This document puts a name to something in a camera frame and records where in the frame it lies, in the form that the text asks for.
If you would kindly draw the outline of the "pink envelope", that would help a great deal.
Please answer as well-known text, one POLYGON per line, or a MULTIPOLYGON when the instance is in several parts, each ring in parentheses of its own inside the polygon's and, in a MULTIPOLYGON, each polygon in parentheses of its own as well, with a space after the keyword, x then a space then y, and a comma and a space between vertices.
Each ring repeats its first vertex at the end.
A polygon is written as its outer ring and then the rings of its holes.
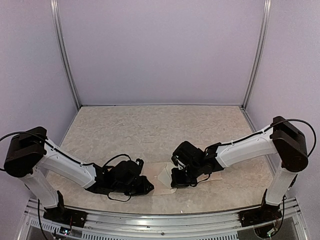
POLYGON ((175 167, 171 162, 146 163, 143 166, 142 175, 154 186, 149 196, 170 195, 177 191, 177 188, 171 187, 171 174, 175 167))

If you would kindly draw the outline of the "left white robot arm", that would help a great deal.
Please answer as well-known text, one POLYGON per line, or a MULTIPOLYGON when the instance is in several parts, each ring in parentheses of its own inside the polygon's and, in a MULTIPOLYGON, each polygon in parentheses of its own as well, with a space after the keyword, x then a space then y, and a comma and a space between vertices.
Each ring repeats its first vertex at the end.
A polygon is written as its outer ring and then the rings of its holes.
POLYGON ((107 197, 111 193, 122 193, 131 198, 154 190, 154 185, 142 175, 142 159, 129 158, 115 166, 86 163, 61 150, 41 126, 6 134, 1 140, 7 138, 11 140, 3 171, 20 179, 61 223, 70 218, 70 211, 63 206, 61 193, 47 181, 42 169, 67 178, 90 193, 107 197))

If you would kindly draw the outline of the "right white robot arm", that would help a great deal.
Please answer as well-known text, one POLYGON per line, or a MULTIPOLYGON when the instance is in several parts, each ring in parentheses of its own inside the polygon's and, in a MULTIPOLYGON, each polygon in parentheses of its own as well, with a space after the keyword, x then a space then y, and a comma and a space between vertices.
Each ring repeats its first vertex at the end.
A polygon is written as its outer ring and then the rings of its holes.
POLYGON ((256 218, 266 222, 275 212, 298 173, 309 163, 307 143, 302 133, 282 116, 259 131, 230 142, 218 142, 204 150, 188 141, 182 142, 172 153, 172 188, 196 187, 198 177, 210 176, 240 162, 261 156, 277 155, 280 164, 270 186, 266 189, 263 205, 256 210, 256 218))

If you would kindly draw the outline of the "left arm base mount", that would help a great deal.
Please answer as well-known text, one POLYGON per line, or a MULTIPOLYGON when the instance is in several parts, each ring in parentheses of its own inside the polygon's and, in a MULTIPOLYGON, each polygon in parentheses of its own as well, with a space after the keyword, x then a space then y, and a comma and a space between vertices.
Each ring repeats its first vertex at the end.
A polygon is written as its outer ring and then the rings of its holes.
POLYGON ((69 225, 70 227, 83 228, 88 213, 65 207, 63 195, 57 191, 58 203, 54 208, 44 208, 43 218, 56 223, 69 225))

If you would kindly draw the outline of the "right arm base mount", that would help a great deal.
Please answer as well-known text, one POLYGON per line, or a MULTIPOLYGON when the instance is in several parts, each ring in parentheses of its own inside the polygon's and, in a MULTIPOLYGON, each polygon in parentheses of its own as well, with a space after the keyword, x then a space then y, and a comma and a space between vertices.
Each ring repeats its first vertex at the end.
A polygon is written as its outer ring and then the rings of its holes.
POLYGON ((262 202, 259 207, 250 210, 242 210, 238 213, 242 227, 259 225, 282 218, 283 214, 280 211, 280 205, 267 204, 266 194, 267 190, 265 190, 263 194, 262 202))

